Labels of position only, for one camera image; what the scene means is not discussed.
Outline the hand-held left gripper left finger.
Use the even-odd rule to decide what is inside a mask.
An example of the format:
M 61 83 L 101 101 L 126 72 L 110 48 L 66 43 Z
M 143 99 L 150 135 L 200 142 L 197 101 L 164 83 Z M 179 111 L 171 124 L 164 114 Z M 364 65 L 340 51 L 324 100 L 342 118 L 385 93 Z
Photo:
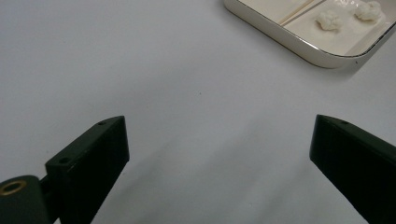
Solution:
M 102 120 L 46 162 L 62 224 L 90 224 L 129 161 L 125 117 Z

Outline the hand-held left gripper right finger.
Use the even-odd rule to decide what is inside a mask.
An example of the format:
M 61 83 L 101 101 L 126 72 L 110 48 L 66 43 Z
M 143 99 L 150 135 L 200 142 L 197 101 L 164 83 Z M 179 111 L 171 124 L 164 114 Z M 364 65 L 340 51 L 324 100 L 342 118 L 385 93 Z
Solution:
M 369 224 L 396 224 L 395 146 L 318 115 L 309 157 Z

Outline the white square tray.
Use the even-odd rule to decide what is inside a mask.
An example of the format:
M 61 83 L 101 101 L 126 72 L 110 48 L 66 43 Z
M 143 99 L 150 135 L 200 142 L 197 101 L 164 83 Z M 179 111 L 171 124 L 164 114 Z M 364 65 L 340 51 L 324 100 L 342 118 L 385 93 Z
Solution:
M 314 0 L 283 26 L 278 22 L 305 0 L 224 0 L 234 15 L 273 38 L 309 63 L 338 68 L 368 59 L 396 31 L 396 0 Z M 378 21 L 362 21 L 355 15 L 361 2 L 381 5 Z M 331 10 L 343 25 L 324 31 L 316 16 Z

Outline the white cotton ball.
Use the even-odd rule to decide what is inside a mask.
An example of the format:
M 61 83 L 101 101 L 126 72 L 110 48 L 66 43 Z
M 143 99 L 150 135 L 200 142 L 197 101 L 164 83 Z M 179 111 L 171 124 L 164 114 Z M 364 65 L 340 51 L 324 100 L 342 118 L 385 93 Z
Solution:
M 339 30 L 343 25 L 343 21 L 339 15 L 331 10 L 320 12 L 316 16 L 316 22 L 324 31 Z
M 362 21 L 378 21 L 381 18 L 381 12 L 381 5 L 378 2 L 361 2 L 355 9 L 354 15 Z

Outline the wooden skewer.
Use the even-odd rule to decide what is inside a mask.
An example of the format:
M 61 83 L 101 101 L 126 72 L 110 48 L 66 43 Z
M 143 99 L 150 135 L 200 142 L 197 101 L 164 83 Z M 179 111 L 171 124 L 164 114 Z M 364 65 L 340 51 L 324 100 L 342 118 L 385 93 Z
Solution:
M 310 5 L 312 2 L 314 2 L 314 0 L 305 0 L 300 6 L 298 6 L 297 8 L 295 8 L 291 13 L 289 13 L 288 15 L 286 15 L 282 20 L 280 20 L 278 22 L 279 25 L 283 26 L 284 24 L 286 24 L 286 22 L 292 18 L 293 16 L 297 15 L 302 9 L 304 9 L 305 7 L 307 7 L 308 5 Z

